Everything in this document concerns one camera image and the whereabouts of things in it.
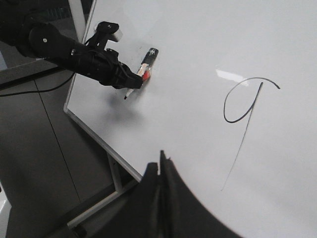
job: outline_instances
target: white whiteboard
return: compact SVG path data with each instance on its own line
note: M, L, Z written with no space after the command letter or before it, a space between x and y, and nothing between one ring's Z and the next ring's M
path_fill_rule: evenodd
M317 2L95 1L99 21L123 37L107 47L136 72L159 49L152 78L126 90L78 75L68 113L140 179L165 150L186 184L221 221L248 238L317 237ZM248 114L223 117L227 93L265 77L236 163ZM237 119L262 80L227 100Z

